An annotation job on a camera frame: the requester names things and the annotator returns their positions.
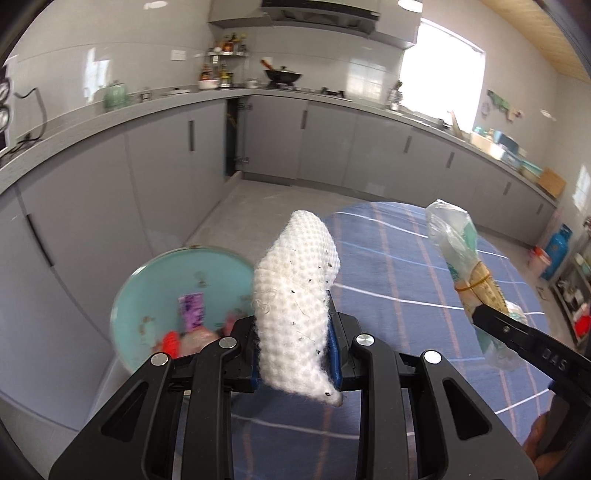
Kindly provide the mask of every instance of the metal screw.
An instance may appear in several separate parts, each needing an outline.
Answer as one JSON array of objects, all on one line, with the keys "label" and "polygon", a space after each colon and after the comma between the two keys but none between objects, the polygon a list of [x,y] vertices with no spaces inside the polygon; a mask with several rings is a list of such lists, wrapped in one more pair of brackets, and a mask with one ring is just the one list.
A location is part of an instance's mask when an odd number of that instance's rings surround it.
[{"label": "metal screw", "polygon": [[150,361],[155,367],[161,367],[162,365],[166,364],[166,362],[168,362],[168,356],[166,353],[157,353],[152,355]]},{"label": "metal screw", "polygon": [[367,333],[362,333],[361,335],[358,335],[357,338],[357,343],[363,346],[370,346],[374,344],[374,337],[372,337],[371,335],[368,335]]},{"label": "metal screw", "polygon": [[234,337],[224,337],[220,339],[219,345],[222,348],[234,348],[237,343]]},{"label": "metal screw", "polygon": [[435,350],[428,350],[423,356],[427,362],[433,365],[437,365],[441,361],[441,354]]}]

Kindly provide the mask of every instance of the kitchen cabinet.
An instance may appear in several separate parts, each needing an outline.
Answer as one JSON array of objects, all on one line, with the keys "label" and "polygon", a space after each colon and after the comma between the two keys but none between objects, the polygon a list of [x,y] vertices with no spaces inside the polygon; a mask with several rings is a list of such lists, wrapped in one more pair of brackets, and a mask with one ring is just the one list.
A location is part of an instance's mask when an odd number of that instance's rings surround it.
[{"label": "kitchen cabinet", "polygon": [[520,181],[511,184],[506,196],[504,228],[511,237],[535,245],[554,209],[530,187]]},{"label": "kitchen cabinet", "polygon": [[0,248],[1,395],[79,430],[112,358],[111,346],[47,264],[14,188],[0,196]]},{"label": "kitchen cabinet", "polygon": [[482,164],[481,178],[467,211],[475,224],[506,233],[507,195],[512,185],[519,180],[486,162]]},{"label": "kitchen cabinet", "polygon": [[475,192],[479,190],[482,181],[485,161],[461,147],[452,147],[443,174],[437,182],[436,198],[469,212]]},{"label": "kitchen cabinet", "polygon": [[357,7],[372,12],[379,12],[380,0],[324,0],[327,4],[345,5],[347,7]]},{"label": "kitchen cabinet", "polygon": [[402,122],[359,113],[343,187],[404,201],[402,190],[411,182],[399,171],[408,161],[410,137],[411,127]]},{"label": "kitchen cabinet", "polygon": [[398,0],[380,0],[379,20],[369,38],[406,49],[417,43],[421,14],[405,10]]},{"label": "kitchen cabinet", "polygon": [[179,248],[195,230],[191,124],[185,108],[140,118],[127,127],[129,162],[154,255]]},{"label": "kitchen cabinet", "polygon": [[356,121],[354,110],[310,102],[304,125],[298,178],[342,185]]},{"label": "kitchen cabinet", "polygon": [[243,170],[295,179],[307,102],[253,95],[248,102]]},{"label": "kitchen cabinet", "polygon": [[397,164],[399,182],[394,198],[426,207],[437,200],[439,187],[452,156],[452,144],[441,138],[412,128],[407,155]]},{"label": "kitchen cabinet", "polygon": [[64,150],[18,186],[56,274],[108,336],[117,292],[152,257],[133,194],[123,127]]},{"label": "kitchen cabinet", "polygon": [[194,129],[190,154],[191,181],[196,198],[193,232],[222,199],[225,181],[226,102],[198,103],[189,111]]},{"label": "kitchen cabinet", "polygon": [[[261,10],[261,0],[213,0],[209,11],[209,21],[211,23],[221,23],[220,27],[226,28],[224,22],[238,18],[265,19],[266,17]],[[227,28],[232,28],[232,25],[227,24]]]}]

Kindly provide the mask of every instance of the ceiling light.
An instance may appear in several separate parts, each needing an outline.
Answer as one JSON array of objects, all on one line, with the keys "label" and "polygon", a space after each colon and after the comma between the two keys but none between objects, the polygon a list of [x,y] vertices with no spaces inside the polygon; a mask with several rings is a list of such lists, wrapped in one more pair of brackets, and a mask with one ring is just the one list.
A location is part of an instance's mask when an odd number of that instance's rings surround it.
[{"label": "ceiling light", "polygon": [[165,2],[164,0],[156,0],[155,2],[148,2],[147,4],[144,4],[144,10],[148,10],[150,8],[162,8],[162,7],[166,7],[168,5],[168,2]]},{"label": "ceiling light", "polygon": [[398,0],[398,5],[405,10],[410,10],[418,14],[423,12],[423,2],[421,0]]}]

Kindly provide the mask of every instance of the power cord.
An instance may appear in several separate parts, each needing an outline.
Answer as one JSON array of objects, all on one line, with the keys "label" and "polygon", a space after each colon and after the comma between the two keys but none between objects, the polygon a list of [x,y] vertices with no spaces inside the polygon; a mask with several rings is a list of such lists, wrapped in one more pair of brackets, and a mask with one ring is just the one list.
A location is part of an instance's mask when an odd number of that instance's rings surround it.
[{"label": "power cord", "polygon": [[45,108],[45,104],[43,103],[43,98],[41,98],[41,93],[39,88],[35,87],[29,90],[26,95],[20,95],[18,92],[14,92],[14,96],[19,99],[25,99],[30,94],[35,92],[35,96],[37,97],[37,103],[39,104],[39,110],[41,110],[41,116],[43,117],[43,123],[41,124],[41,131],[35,138],[31,138],[31,133],[28,132],[25,134],[25,138],[19,140],[16,146],[10,150],[8,150],[5,154],[0,157],[0,166],[2,165],[2,159],[8,155],[14,155],[15,153],[21,151],[23,148],[30,146],[31,143],[35,144],[42,140],[43,135],[45,135],[45,131],[47,129],[47,110]]}]

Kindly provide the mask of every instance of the gas stove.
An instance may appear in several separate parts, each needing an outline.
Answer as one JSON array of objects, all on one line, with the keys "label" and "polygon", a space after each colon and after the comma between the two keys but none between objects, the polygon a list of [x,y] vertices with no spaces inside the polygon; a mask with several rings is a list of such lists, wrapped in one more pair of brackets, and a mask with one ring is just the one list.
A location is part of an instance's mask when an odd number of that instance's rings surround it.
[{"label": "gas stove", "polygon": [[297,87],[293,84],[286,85],[283,83],[269,83],[265,88],[270,90],[287,90],[289,92],[301,92],[311,93],[313,95],[331,96],[347,100],[348,102],[351,101],[348,98],[345,98],[344,90],[329,90],[327,87],[322,87],[320,90],[314,90],[312,88]]}]

